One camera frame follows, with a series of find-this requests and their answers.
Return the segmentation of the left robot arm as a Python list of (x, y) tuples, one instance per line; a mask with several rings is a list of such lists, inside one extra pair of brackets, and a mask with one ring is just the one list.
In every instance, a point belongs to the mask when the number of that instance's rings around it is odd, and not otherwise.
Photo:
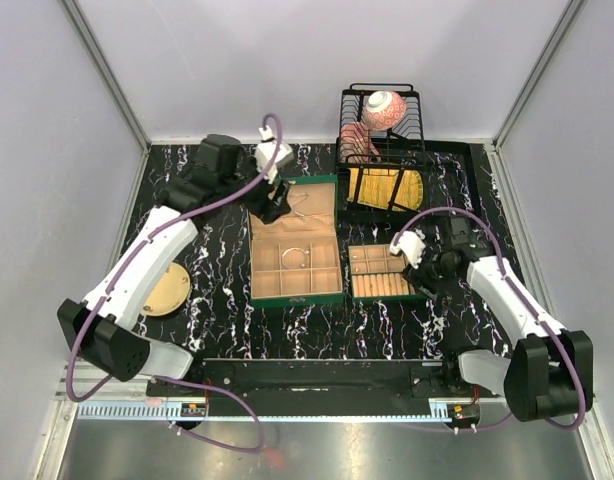
[(167, 376), (183, 396), (202, 386), (192, 354), (172, 343), (135, 333), (149, 295), (175, 258), (220, 210), (241, 205), (265, 224), (290, 213), (288, 181), (280, 169), (293, 150), (268, 127), (248, 153), (237, 139), (211, 134), (165, 184), (142, 229), (106, 277), (82, 300), (67, 299), (57, 316), (71, 349), (67, 378), (82, 359), (125, 382), (138, 375)]

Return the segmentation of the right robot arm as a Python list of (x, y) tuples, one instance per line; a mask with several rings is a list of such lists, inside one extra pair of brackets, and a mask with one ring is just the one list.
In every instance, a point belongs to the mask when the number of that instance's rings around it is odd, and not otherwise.
[(440, 374), (444, 390), (459, 397), (482, 387), (504, 398), (518, 421), (579, 428), (593, 404), (591, 338), (567, 329), (530, 294), (484, 221), (455, 207), (428, 212), (446, 216), (437, 253), (426, 256), (424, 237), (411, 222), (389, 244), (390, 253), (407, 262), (403, 278), (431, 300), (461, 279), (490, 308), (513, 346), (508, 358), (476, 347), (451, 353)]

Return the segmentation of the small green jewelry tray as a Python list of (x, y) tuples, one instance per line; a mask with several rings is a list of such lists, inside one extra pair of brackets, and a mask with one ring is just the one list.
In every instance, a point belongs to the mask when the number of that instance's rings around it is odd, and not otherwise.
[[(355, 301), (422, 299), (402, 277), (406, 259), (391, 255), (388, 244), (350, 246), (348, 254)], [(354, 267), (359, 267), (360, 272), (354, 273)]]

